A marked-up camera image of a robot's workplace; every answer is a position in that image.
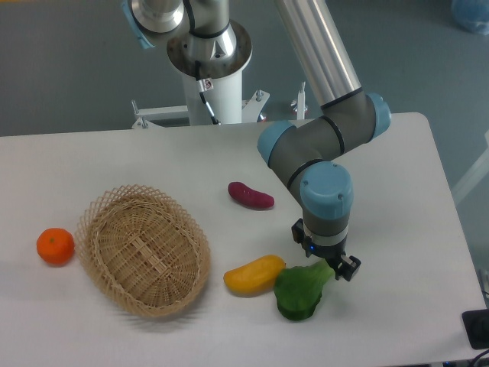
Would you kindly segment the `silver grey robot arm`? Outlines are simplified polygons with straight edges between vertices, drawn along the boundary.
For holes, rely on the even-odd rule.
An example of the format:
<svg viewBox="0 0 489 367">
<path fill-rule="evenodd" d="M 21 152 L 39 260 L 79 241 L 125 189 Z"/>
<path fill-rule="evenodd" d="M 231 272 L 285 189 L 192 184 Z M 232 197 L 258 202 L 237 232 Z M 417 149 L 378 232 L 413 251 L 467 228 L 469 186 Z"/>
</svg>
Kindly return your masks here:
<svg viewBox="0 0 489 367">
<path fill-rule="evenodd" d="M 256 122 L 265 97 L 242 99 L 242 72 L 252 44 L 229 15 L 227 1 L 124 1 L 135 37 L 151 48 L 158 37 L 180 73 L 191 125 Z M 276 7 L 322 114 L 296 127 L 274 122 L 257 149 L 301 206 L 293 239 L 304 252 L 324 258 L 337 278 L 350 280 L 360 261 L 345 252 L 353 186 L 335 159 L 383 134 L 390 109 L 365 93 L 323 1 L 278 1 Z"/>
</svg>

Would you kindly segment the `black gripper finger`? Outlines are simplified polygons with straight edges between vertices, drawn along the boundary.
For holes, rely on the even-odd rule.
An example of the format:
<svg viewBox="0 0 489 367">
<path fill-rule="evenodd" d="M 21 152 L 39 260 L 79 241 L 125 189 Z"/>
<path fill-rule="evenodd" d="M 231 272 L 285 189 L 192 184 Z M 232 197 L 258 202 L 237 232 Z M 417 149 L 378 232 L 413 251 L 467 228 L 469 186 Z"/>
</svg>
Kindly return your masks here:
<svg viewBox="0 0 489 367">
<path fill-rule="evenodd" d="M 351 281 L 352 278 L 358 273 L 360 267 L 360 259 L 352 255 L 340 255 L 339 258 L 335 261 L 335 265 L 333 267 L 335 271 L 335 279 L 337 281 L 339 281 L 340 279 Z"/>
<path fill-rule="evenodd" d="M 306 257 L 310 257 L 312 254 L 311 238 L 305 232 L 303 219 L 298 219 L 291 227 L 291 230 L 294 242 L 301 245 Z"/>
</svg>

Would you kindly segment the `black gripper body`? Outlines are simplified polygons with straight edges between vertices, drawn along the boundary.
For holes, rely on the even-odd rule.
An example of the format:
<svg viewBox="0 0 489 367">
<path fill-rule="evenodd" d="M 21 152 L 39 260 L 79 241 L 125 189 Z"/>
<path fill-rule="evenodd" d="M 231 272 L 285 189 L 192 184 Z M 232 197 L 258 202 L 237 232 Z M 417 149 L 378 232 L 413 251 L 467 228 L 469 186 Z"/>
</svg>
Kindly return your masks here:
<svg viewBox="0 0 489 367">
<path fill-rule="evenodd" d="M 306 257 L 314 255 L 324 258 L 331 268 L 340 269 L 348 262 L 345 252 L 347 235 L 348 229 L 331 236 L 318 235 L 309 229 L 304 229 L 303 249 Z"/>
</svg>

